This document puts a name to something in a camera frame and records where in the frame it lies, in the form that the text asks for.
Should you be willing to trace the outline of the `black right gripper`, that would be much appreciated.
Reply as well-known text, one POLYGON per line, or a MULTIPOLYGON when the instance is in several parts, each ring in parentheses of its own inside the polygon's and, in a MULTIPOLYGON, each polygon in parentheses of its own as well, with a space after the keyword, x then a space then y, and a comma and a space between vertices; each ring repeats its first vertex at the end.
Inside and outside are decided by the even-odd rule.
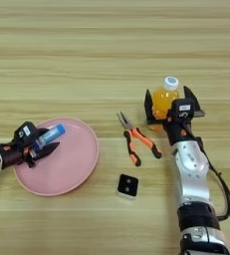
MULTIPOLYGON (((199 105, 199 102, 193 92, 186 86, 183 87, 184 96, 194 102, 194 116, 196 118, 203 118, 205 111, 203 111, 199 105)), ((151 96, 149 90, 146 90, 144 99, 144 110, 146 115, 146 122, 151 125, 163 125, 164 130, 167 133, 167 137, 170 145, 174 145, 177 142, 195 140, 195 136, 191 130, 190 118, 156 118, 154 116, 155 107, 160 107, 163 110, 165 102, 163 99, 157 100, 151 96)))

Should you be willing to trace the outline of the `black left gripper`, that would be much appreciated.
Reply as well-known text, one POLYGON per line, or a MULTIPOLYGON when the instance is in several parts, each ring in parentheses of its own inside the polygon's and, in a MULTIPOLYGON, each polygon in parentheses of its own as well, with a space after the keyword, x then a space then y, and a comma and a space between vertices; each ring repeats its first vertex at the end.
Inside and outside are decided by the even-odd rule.
MULTIPOLYGON (((49 131, 48 128, 37 128, 37 137, 49 131)), ((20 146, 17 143, 0 143, 0 154, 2 157, 2 167, 7 168, 26 162, 30 168, 35 166, 35 162, 50 155, 58 146, 59 142, 51 142, 41 149, 33 148, 30 145, 20 146)))

